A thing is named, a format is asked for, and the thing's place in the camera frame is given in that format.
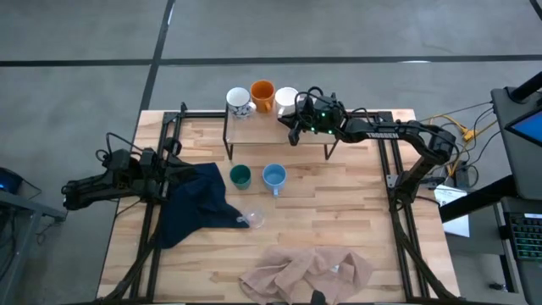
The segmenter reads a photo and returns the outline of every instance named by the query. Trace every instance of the dark blue cloth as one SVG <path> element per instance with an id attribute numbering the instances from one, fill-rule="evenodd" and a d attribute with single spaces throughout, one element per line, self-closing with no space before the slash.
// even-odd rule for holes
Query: dark blue cloth
<path id="1" fill-rule="evenodd" d="M 194 180 L 178 185 L 162 206 L 158 241 L 167 249 L 200 228 L 248 228 L 226 202 L 226 185 L 217 164 L 196 164 Z"/>

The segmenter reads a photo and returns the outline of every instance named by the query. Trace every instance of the wooden table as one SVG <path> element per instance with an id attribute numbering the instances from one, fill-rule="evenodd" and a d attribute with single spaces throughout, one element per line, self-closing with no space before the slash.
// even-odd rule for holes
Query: wooden table
<path id="1" fill-rule="evenodd" d="M 411 109 L 392 112 L 394 119 L 415 119 Z M 141 114 L 136 145 L 156 149 L 162 117 L 162 111 Z M 193 164 L 215 162 L 224 177 L 227 202 L 241 212 L 254 205 L 262 207 L 265 224 L 254 230 L 201 229 L 176 247 L 162 251 L 155 302 L 252 302 L 239 288 L 238 278 L 255 265 L 267 247 L 276 245 L 349 247 L 366 258 L 375 271 L 368 286 L 348 302 L 404 301 L 376 141 L 340 143 L 329 161 L 324 160 L 321 145 L 237 145 L 229 161 L 222 140 L 223 119 L 183 122 L 181 159 Z M 408 143 L 400 141 L 400 149 L 405 169 L 409 169 L 419 156 Z M 391 150 L 387 151 L 394 169 Z M 288 171 L 279 198 L 273 198 L 260 179 L 269 163 L 283 164 Z M 252 170 L 252 185 L 246 191 L 238 191 L 228 179 L 235 164 L 246 164 Z M 428 191 L 422 194 L 433 196 Z M 123 199 L 119 209 L 136 199 Z M 437 206 L 417 200 L 412 208 L 423 258 L 446 288 L 458 296 Z M 145 205 L 139 204 L 116 219 L 98 296 L 108 294 L 134 262 L 144 211 Z M 156 222 L 158 212 L 153 215 Z M 143 270 L 142 295 L 149 265 L 150 259 Z M 412 285 L 419 295 L 413 266 L 409 261 Z M 311 294 L 308 284 L 300 282 L 294 299 L 309 302 Z"/>

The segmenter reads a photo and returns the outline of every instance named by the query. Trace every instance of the white mug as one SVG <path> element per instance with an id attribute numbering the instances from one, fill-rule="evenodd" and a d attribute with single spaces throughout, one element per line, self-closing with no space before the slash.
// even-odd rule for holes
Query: white mug
<path id="1" fill-rule="evenodd" d="M 296 98 L 297 90 L 291 87 L 280 88 L 274 94 L 274 101 L 276 103 L 277 116 L 280 118 L 283 115 L 293 114 L 296 111 Z"/>
<path id="2" fill-rule="evenodd" d="M 236 118 L 246 118 L 254 113 L 256 104 L 251 102 L 251 94 L 245 88 L 235 87 L 226 94 L 228 109 Z"/>

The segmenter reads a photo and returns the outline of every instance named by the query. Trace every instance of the light blue mug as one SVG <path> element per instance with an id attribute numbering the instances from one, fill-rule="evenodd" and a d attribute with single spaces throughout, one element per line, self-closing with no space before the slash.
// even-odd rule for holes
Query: light blue mug
<path id="1" fill-rule="evenodd" d="M 277 197 L 279 191 L 285 188 L 286 169 L 280 164 L 269 164 L 263 169 L 263 183 L 268 190 L 273 192 L 273 196 Z"/>

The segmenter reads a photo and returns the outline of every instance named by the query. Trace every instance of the keyboard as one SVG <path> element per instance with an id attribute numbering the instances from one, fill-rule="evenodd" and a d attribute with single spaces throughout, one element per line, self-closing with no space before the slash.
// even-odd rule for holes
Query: keyboard
<path id="1" fill-rule="evenodd" d="M 508 215 L 514 257 L 519 260 L 542 261 L 542 219 L 526 215 Z"/>

